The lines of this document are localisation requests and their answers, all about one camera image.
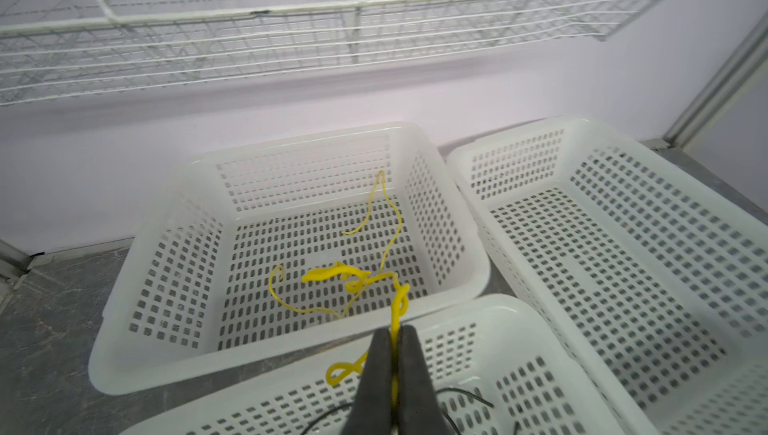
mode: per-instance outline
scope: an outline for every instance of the wire grid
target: wire grid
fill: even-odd
[[[307,0],[104,0],[117,16]],[[387,0],[229,18],[56,26],[97,0],[0,0],[0,105],[367,65],[562,37],[605,38],[657,0]]]

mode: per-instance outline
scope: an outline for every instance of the basket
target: basket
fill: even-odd
[[[495,405],[490,409],[465,395],[440,393],[441,408],[462,433],[510,434],[516,421],[518,434],[526,435],[620,433],[584,371],[521,301],[488,295],[412,325],[436,390],[460,387]],[[337,361],[356,360],[369,345],[366,337],[308,357],[151,418],[123,435],[297,435],[325,411],[354,400],[359,377],[329,387],[325,370]],[[339,433],[348,412],[324,419],[311,433]]]
[[[0,0],[0,106],[605,39],[660,0]]]
[[[379,171],[404,225],[386,268],[409,283],[407,317],[478,296],[489,262],[434,145],[414,124],[382,124],[203,155],[152,208],[104,307],[88,372],[105,393],[196,377],[389,325],[391,281],[369,285],[350,314],[343,282],[303,284],[336,261],[379,269],[398,216],[375,193]]]
[[[448,165],[514,293],[625,428],[768,427],[768,228],[608,126],[555,118]]]

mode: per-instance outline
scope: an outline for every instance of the white wall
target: white wall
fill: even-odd
[[[768,70],[693,141],[696,161],[768,210]]]
[[[558,40],[416,68],[148,90],[0,111],[0,238],[29,253],[129,237],[196,153],[389,120],[436,144],[576,114],[669,128],[768,0],[667,0],[608,42]]]

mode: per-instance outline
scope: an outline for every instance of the gray floor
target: gray floor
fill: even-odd
[[[665,150],[660,155],[768,223],[765,212],[682,152]],[[36,267],[14,293],[0,315],[0,434],[120,433],[327,347],[130,395],[103,395],[88,381],[88,356],[101,324],[101,309],[127,253],[127,248],[120,248]],[[495,268],[486,293],[512,293]]]

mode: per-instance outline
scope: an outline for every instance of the black cable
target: black cable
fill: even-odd
[[[330,417],[334,413],[336,413],[336,412],[338,412],[340,410],[344,410],[345,408],[349,408],[351,406],[352,406],[352,402],[342,403],[338,407],[334,407],[334,408],[330,409],[329,411],[323,413],[318,418],[316,418],[315,420],[311,421],[310,424],[307,425],[306,428],[302,431],[301,435],[307,435],[310,432],[310,430],[312,430],[312,427],[314,427],[315,425],[317,425],[318,423],[323,421],[326,417]]]
[[[496,408],[496,406],[495,406],[493,403],[491,403],[491,402],[489,402],[489,401],[485,400],[485,398],[483,398],[483,397],[480,397],[480,396],[478,396],[478,395],[475,395],[475,394],[474,394],[474,393],[472,393],[472,392],[468,392],[468,391],[466,391],[466,390],[462,390],[461,388],[453,388],[453,387],[446,387],[446,388],[441,388],[440,390],[438,390],[438,391],[436,391],[436,392],[435,392],[435,395],[437,395],[438,393],[443,393],[443,392],[456,392],[456,393],[461,393],[461,394],[463,394],[463,395],[466,395],[467,397],[470,397],[470,398],[474,398],[476,401],[478,401],[478,402],[480,402],[480,403],[483,403],[483,404],[484,404],[484,405],[486,405],[487,407],[490,407],[490,408]]]
[[[451,416],[448,415],[447,411],[440,410],[442,414],[448,419],[448,422],[451,424],[451,427],[453,427],[453,431],[456,432],[456,435],[462,435],[462,432],[458,430],[458,427],[456,427],[456,424],[453,422],[453,419],[451,419]]]
[[[444,393],[444,392],[461,393],[462,395],[466,395],[467,397],[470,397],[470,398],[472,398],[472,399],[474,399],[474,400],[476,400],[476,401],[478,401],[480,403],[483,403],[483,404],[485,404],[486,406],[488,406],[490,408],[496,408],[496,406],[493,403],[485,400],[485,398],[480,397],[479,395],[475,395],[474,393],[472,393],[470,391],[462,390],[461,388],[454,388],[454,387],[441,388],[440,390],[435,392],[435,396],[437,396],[440,393]],[[352,406],[352,402],[342,403],[338,407],[334,407],[334,408],[330,409],[329,411],[323,413],[318,418],[316,418],[315,420],[311,421],[310,424],[307,425],[306,428],[304,428],[304,430],[301,432],[301,435],[307,435],[310,432],[310,430],[312,430],[312,427],[314,427],[315,425],[317,425],[321,421],[325,420],[326,417],[330,417],[334,413],[336,413],[338,411],[341,411],[341,410],[344,410],[345,408],[349,408],[351,406]],[[455,430],[456,433],[460,434],[461,432],[458,430],[458,427],[456,427],[456,424],[453,422],[453,419],[451,419],[451,417],[448,415],[448,413],[446,411],[444,411],[444,410],[441,410],[441,411],[442,411],[442,414],[450,422],[451,427],[453,427],[453,430]],[[520,428],[520,423],[519,422],[515,422],[514,423],[514,433],[512,435],[516,435],[519,428]]]

